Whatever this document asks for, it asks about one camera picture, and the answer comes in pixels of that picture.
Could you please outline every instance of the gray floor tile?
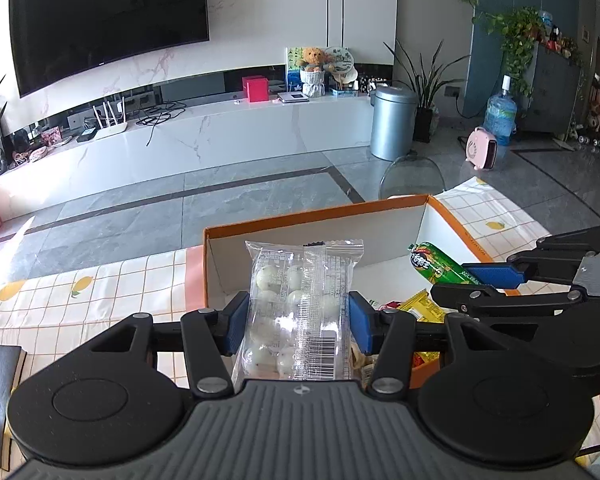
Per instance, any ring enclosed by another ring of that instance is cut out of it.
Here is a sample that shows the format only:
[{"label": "gray floor tile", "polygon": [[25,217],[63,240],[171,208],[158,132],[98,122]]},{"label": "gray floor tile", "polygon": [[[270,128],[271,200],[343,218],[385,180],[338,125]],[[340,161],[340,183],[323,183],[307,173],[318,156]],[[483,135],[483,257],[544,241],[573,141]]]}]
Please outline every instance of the gray floor tile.
[{"label": "gray floor tile", "polygon": [[15,241],[0,242],[0,283],[25,280],[36,261],[36,253],[18,250]]},{"label": "gray floor tile", "polygon": [[58,215],[62,211],[64,204],[53,205],[45,209],[41,209],[28,215],[18,216],[3,222],[0,226],[0,238],[15,234],[23,227],[24,224],[29,222],[29,219],[33,220],[29,223],[27,229],[32,227],[38,227],[44,224],[49,224],[58,219]]},{"label": "gray floor tile", "polygon": [[475,171],[474,165],[466,161],[466,155],[460,149],[450,153],[433,153],[424,156],[436,163],[444,178],[446,189],[462,184],[474,176],[482,177],[484,173]]},{"label": "gray floor tile", "polygon": [[479,176],[522,208],[567,193],[562,186],[511,152],[497,161],[493,170],[480,171]]},{"label": "gray floor tile", "polygon": [[269,198],[264,216],[350,204],[351,201],[327,174],[280,180]]},{"label": "gray floor tile", "polygon": [[45,241],[49,235],[51,230],[44,230],[37,233],[31,233],[28,235],[24,235],[20,242],[18,243],[18,254],[35,254],[42,246],[45,244]]},{"label": "gray floor tile", "polygon": [[373,160],[344,164],[336,168],[366,202],[371,202],[378,200],[380,182],[390,165],[390,162],[374,157]]},{"label": "gray floor tile", "polygon": [[600,153],[523,153],[533,163],[573,191],[600,215]]},{"label": "gray floor tile", "polygon": [[182,247],[202,243],[206,227],[350,203],[327,174],[223,189],[184,199]]},{"label": "gray floor tile", "polygon": [[58,219],[70,218],[90,211],[134,202],[135,200],[174,193],[182,191],[183,188],[184,174],[138,182],[137,184],[110,189],[66,202]]},{"label": "gray floor tile", "polygon": [[185,173],[184,189],[195,189],[197,187],[233,182],[244,178],[286,173],[287,171],[324,168],[330,165],[329,160],[320,152],[252,160]]},{"label": "gray floor tile", "polygon": [[151,237],[167,226],[182,225],[182,199],[167,200],[132,209],[87,218],[70,224],[54,227],[42,250],[71,246],[126,233],[142,232]]},{"label": "gray floor tile", "polygon": [[600,218],[571,194],[532,205],[525,210],[554,235],[600,225]]},{"label": "gray floor tile", "polygon": [[448,155],[463,153],[464,149],[458,143],[459,136],[467,136],[470,130],[462,131],[455,128],[438,128],[429,143],[414,141],[412,150],[421,156]]},{"label": "gray floor tile", "polygon": [[175,251],[180,248],[181,238],[180,225],[168,224],[147,232],[132,232],[98,238],[88,243],[42,250],[38,253],[29,277],[36,278],[56,272]]},{"label": "gray floor tile", "polygon": [[334,166],[357,164],[358,162],[368,162],[370,160],[379,160],[371,154],[369,146],[362,146],[360,148],[343,148],[341,150],[329,150],[323,153]]}]

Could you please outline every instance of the teddy bear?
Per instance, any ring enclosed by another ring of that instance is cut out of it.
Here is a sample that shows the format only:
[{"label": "teddy bear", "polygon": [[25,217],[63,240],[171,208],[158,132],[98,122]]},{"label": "teddy bear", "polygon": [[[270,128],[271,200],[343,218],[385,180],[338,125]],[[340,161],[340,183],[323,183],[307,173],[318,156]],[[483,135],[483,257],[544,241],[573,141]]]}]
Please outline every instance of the teddy bear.
[{"label": "teddy bear", "polygon": [[302,69],[305,72],[322,72],[326,61],[324,52],[315,46],[308,46],[302,50]]}]

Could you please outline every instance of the plastic snack package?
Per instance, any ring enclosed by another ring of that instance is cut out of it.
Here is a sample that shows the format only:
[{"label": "plastic snack package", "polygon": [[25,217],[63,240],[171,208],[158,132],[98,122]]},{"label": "plastic snack package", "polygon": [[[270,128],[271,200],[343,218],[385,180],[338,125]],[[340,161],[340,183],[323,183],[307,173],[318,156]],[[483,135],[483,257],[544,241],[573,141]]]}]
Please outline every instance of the plastic snack package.
[{"label": "plastic snack package", "polygon": [[246,242],[249,315],[232,381],[350,378],[349,303],[361,240],[281,246]]},{"label": "plastic snack package", "polygon": [[[445,322],[446,312],[434,303],[426,289],[421,290],[407,301],[401,303],[397,308],[415,316],[418,321],[429,323]],[[429,363],[439,357],[439,352],[414,352],[413,367]]]},{"label": "plastic snack package", "polygon": [[429,242],[411,244],[411,265],[431,283],[473,283],[480,281]]}]

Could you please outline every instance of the television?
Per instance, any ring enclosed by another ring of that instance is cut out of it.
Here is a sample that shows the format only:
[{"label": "television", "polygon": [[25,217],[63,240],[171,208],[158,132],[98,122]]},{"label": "television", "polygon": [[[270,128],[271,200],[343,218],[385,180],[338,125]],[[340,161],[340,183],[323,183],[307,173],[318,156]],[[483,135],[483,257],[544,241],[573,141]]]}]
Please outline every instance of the television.
[{"label": "television", "polygon": [[209,39],[206,0],[9,0],[9,19],[21,96],[105,63]]}]

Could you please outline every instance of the tiled floor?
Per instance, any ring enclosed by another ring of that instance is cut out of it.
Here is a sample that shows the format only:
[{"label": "tiled floor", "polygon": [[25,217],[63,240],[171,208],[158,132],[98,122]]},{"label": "tiled floor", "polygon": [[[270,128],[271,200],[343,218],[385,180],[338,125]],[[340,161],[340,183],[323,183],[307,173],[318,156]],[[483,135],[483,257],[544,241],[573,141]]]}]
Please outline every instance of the tiled floor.
[{"label": "tiled floor", "polygon": [[[600,155],[557,151],[547,138],[531,139],[503,150],[493,171],[475,171],[457,140],[468,130],[440,128],[430,144],[414,144],[438,165],[447,189],[479,175],[552,233],[600,224]],[[211,225],[376,200],[389,165],[368,148],[307,153],[168,176],[56,205],[4,223],[0,238],[20,235],[0,241],[0,280],[194,246]],[[22,235],[26,229],[33,232]]]}]

